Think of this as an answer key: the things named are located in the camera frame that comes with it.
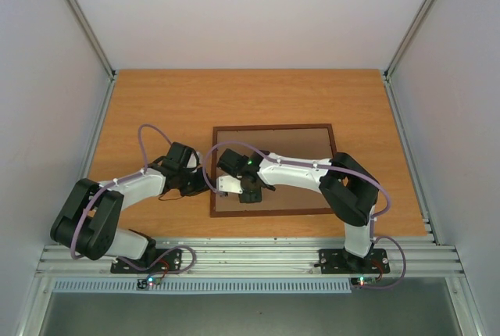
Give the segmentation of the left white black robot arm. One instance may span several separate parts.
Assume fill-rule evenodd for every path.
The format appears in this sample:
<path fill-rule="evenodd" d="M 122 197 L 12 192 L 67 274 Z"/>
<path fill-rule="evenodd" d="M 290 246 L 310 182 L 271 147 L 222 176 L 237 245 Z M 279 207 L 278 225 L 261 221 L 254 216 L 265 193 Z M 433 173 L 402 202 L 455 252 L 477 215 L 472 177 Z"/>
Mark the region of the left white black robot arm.
<path fill-rule="evenodd" d="M 152 270 L 163 258 L 155 240 L 118 228 L 122 211 L 148 198 L 177 190 L 182 197 L 208 191 L 201 154 L 174 142 L 164 156 L 128 176 L 96 182 L 80 179 L 73 186 L 50 230 L 73 259 L 116 257 L 138 272 Z"/>

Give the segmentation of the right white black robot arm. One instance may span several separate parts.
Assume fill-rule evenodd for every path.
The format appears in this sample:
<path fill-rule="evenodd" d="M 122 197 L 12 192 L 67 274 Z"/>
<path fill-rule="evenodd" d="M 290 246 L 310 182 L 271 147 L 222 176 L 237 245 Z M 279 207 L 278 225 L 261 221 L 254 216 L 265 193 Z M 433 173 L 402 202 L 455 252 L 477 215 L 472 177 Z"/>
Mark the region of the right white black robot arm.
<path fill-rule="evenodd" d="M 226 149 L 216 164 L 225 174 L 216 180 L 224 194 L 237 194 L 241 203 L 258 203 L 263 190 L 288 186 L 321 194 L 333 214 L 345 225 L 345 262 L 363 270 L 373 259 L 372 215 L 379 183 L 350 155 L 331 159 L 298 159 L 274 152 L 241 155 Z"/>

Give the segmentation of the brown wooden picture frame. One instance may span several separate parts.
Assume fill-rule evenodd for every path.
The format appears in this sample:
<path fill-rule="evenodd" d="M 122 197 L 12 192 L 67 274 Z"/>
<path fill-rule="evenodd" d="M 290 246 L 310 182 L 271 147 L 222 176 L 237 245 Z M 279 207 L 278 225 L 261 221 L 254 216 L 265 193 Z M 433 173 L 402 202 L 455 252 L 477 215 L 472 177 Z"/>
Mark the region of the brown wooden picture frame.
<path fill-rule="evenodd" d="M 223 141 L 242 141 L 262 151 L 300 159 L 331 158 L 336 152 L 333 128 L 326 123 L 214 127 L 213 144 Z M 257 203 L 240 203 L 236 194 L 212 194 L 210 199 L 212 218 L 331 213 L 320 193 L 284 185 L 276 191 L 264 190 Z"/>

